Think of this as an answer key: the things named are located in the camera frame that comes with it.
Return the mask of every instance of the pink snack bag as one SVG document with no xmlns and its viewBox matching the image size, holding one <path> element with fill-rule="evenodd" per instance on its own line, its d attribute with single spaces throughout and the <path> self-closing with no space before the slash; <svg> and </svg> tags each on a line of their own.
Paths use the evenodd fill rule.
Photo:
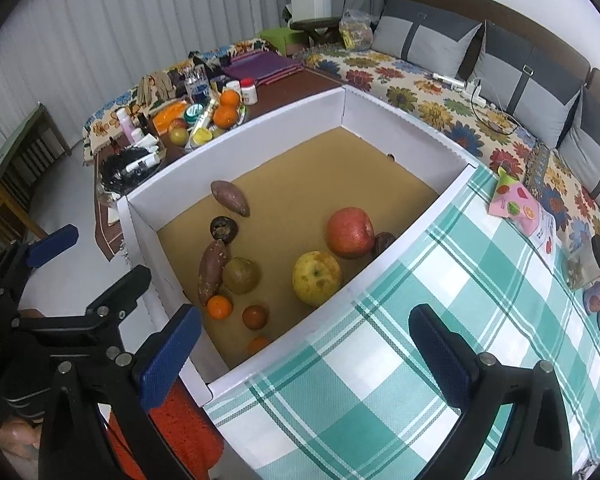
<svg viewBox="0 0 600 480">
<path fill-rule="evenodd" d="M 489 214 L 511 218 L 522 231 L 549 269 L 555 263 L 555 219 L 531 196 L 526 187 L 498 168 L 498 185 L 489 204 Z"/>
</svg>

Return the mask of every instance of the floral fabric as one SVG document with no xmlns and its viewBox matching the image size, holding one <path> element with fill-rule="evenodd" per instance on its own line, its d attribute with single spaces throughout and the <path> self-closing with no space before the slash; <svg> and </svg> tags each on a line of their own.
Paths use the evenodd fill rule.
<svg viewBox="0 0 600 480">
<path fill-rule="evenodd" d="M 238 43 L 224 46 L 217 50 L 212 50 L 211 52 L 198 54 L 198 57 L 209 59 L 214 56 L 226 56 L 227 54 L 233 57 L 238 54 L 250 52 L 251 50 L 275 51 L 276 48 L 272 46 L 269 41 L 253 38 L 252 40 L 239 41 Z M 182 73 L 183 68 L 188 64 L 189 60 L 186 59 L 170 66 L 165 72 L 177 70 Z M 153 78 L 149 79 L 149 83 L 152 89 L 152 102 L 148 107 L 141 108 L 138 106 L 136 102 L 136 99 L 138 98 L 138 85 L 136 85 L 121 96 L 106 103 L 100 110 L 87 119 L 84 128 L 82 129 L 85 164 L 90 164 L 93 161 L 93 155 L 99 152 L 104 146 L 109 145 L 111 139 L 117 139 L 122 135 L 122 129 L 120 128 L 120 121 L 116 115 L 116 110 L 124 106 L 132 117 L 135 117 L 140 112 L 149 116 L 149 114 L 152 113 L 152 110 L 155 110 L 164 104 L 164 101 L 157 99 L 155 96 L 155 81 Z"/>
<path fill-rule="evenodd" d="M 524 128 L 505 135 L 512 124 L 497 110 L 471 103 L 431 73 L 395 57 L 367 50 L 347 52 L 337 46 L 305 51 L 304 63 L 410 113 L 433 126 L 493 171 L 502 166 L 520 179 L 555 217 L 557 235 L 568 251 L 600 234 L 600 209 L 558 153 Z"/>
</svg>

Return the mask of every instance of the plastic bag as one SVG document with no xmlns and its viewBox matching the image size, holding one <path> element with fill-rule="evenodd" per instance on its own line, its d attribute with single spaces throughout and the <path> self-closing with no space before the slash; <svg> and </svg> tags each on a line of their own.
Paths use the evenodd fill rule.
<svg viewBox="0 0 600 480">
<path fill-rule="evenodd" d="M 522 234 L 529 238 L 549 269 L 553 269 L 557 251 L 554 217 L 502 167 L 498 168 L 498 176 L 500 178 L 489 204 L 489 214 L 511 218 Z"/>
<path fill-rule="evenodd" d="M 373 19 L 371 14 L 362 10 L 347 9 L 344 12 L 338 28 L 347 50 L 360 51 L 371 48 L 374 41 L 374 34 L 371 30 Z"/>
</svg>

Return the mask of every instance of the blue gripper pad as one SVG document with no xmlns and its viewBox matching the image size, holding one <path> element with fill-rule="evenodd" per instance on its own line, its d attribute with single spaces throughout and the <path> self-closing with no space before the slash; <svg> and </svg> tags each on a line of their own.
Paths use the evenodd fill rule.
<svg viewBox="0 0 600 480">
<path fill-rule="evenodd" d="M 78 241 L 78 229 L 67 224 L 29 247 L 27 267 L 39 269 Z"/>
<path fill-rule="evenodd" d="M 133 375 L 142 408 L 161 406 L 202 333 L 202 314 L 184 304 L 158 333 L 136 352 Z"/>
<path fill-rule="evenodd" d="M 472 362 L 475 353 L 471 347 L 460 335 L 451 332 L 427 304 L 414 307 L 409 314 L 409 333 L 446 403 L 461 411 L 467 409 L 479 374 Z"/>
</svg>

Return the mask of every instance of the white box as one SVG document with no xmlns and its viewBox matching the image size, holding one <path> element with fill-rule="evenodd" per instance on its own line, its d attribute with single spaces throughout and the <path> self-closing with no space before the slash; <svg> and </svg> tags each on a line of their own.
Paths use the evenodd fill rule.
<svg viewBox="0 0 600 480">
<path fill-rule="evenodd" d="M 146 308 L 155 329 L 161 330 L 189 301 L 162 250 L 157 231 L 209 195 L 212 180 L 235 180 L 338 126 L 381 152 L 393 154 L 398 164 L 435 190 L 439 198 L 323 306 L 231 371 L 203 332 L 180 373 L 200 406 L 283 360 L 310 334 L 348 312 L 350 302 L 382 275 L 465 186 L 478 162 L 420 120 L 345 86 L 279 108 L 231 130 L 171 164 L 118 202 L 128 257 L 134 266 L 141 264 L 152 272 L 152 286 L 138 308 Z M 182 192 L 183 182 L 187 183 L 187 192 Z"/>
</svg>

